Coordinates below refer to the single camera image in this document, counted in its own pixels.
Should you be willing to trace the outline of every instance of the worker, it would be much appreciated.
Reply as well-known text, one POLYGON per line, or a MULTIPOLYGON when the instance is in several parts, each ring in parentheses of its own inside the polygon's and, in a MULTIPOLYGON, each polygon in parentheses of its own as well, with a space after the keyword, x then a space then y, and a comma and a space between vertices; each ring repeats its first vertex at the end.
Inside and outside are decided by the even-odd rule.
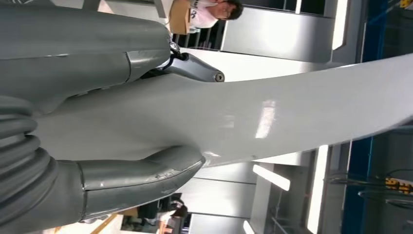
POLYGON ((211 28, 218 20, 236 20, 243 12, 239 0, 190 0, 190 22, 194 28, 211 28))

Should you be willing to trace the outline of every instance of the fluorescent light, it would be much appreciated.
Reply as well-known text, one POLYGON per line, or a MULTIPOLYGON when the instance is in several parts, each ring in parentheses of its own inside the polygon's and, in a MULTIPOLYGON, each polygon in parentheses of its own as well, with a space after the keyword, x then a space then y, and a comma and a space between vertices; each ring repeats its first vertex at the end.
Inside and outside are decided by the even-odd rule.
POLYGON ((265 169, 264 167, 254 165, 252 171, 262 178, 270 181, 271 183, 277 185, 278 187, 288 191, 290 190, 290 180, 278 175, 272 171, 265 169))
POLYGON ((255 234, 254 230, 252 230, 251 225, 249 225, 248 221, 244 221, 243 227, 245 234, 255 234))
POLYGON ((301 0, 297 0, 296 14, 299 14, 300 12, 301 12, 301 0))
POLYGON ((322 145, 317 152, 316 172, 314 173, 313 191, 311 193, 310 211, 307 228, 313 234, 319 230, 321 200, 324 187, 325 170, 327 168, 328 145, 322 145))
POLYGON ((344 43, 344 29, 346 26, 348 0, 337 1, 336 21, 334 22, 333 50, 344 43))

